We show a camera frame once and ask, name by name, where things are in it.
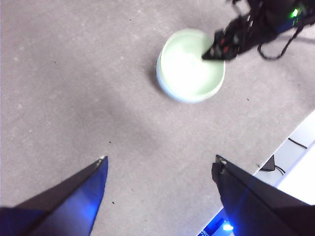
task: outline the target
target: gray carpet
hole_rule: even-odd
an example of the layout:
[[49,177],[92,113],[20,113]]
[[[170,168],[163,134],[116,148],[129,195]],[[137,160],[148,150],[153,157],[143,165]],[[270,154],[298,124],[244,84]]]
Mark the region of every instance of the gray carpet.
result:
[[205,102],[163,94],[155,63],[167,38],[184,28],[213,34],[234,17],[224,0],[3,0],[1,204],[105,154],[93,236],[198,234],[221,206],[215,154],[253,173],[315,109],[315,28],[280,61],[252,50],[227,63]]

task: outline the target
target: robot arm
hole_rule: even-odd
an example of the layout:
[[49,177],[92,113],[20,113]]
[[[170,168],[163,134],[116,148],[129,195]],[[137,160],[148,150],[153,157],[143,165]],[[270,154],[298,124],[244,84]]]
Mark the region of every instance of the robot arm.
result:
[[297,28],[296,37],[305,25],[315,23],[315,0],[247,2],[251,8],[249,13],[231,21],[224,31],[215,32],[214,43],[202,56],[203,59],[231,60],[254,46],[275,40],[279,34],[291,28]]

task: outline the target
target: black wire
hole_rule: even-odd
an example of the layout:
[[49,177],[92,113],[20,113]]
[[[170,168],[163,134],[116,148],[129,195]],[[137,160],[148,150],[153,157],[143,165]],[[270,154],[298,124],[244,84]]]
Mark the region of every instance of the black wire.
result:
[[279,167],[279,166],[277,166],[277,165],[275,165],[275,167],[276,167],[276,168],[277,168],[277,170],[279,170],[280,172],[283,172],[283,174],[282,174],[282,175],[284,175],[284,174],[285,174],[284,169],[282,169],[281,167]]
[[268,57],[266,56],[262,51],[261,51],[261,46],[262,44],[260,44],[257,48],[259,54],[266,60],[278,60],[280,59],[286,52],[288,46],[290,45],[290,43],[297,37],[297,35],[303,30],[303,27],[299,27],[297,28],[295,34],[291,37],[291,39],[289,39],[289,41],[287,42],[287,44],[285,45],[285,47],[283,48],[282,52],[276,56],[276,57]]
[[307,149],[307,147],[306,146],[304,146],[303,144],[300,144],[300,143],[298,143],[297,141],[295,141],[295,140],[293,140],[293,139],[291,139],[291,138],[288,138],[291,142],[293,142],[293,143],[295,143],[295,144],[297,144],[298,146],[300,146],[300,147],[302,147],[302,148],[305,148],[305,149]]

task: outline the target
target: green led light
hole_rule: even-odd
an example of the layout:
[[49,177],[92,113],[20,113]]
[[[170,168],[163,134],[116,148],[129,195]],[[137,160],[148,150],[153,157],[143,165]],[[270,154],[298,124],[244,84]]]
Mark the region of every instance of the green led light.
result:
[[294,11],[291,12],[291,18],[297,17],[298,14],[299,14],[299,10],[297,8],[294,9]]

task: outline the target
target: white bowl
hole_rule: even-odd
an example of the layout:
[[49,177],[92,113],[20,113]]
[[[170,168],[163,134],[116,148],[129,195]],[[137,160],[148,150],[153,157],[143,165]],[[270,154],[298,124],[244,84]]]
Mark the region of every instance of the white bowl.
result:
[[212,44],[212,39],[197,29],[178,31],[167,40],[157,60],[157,79],[169,96],[194,103],[219,91],[224,80],[225,61],[201,58]]

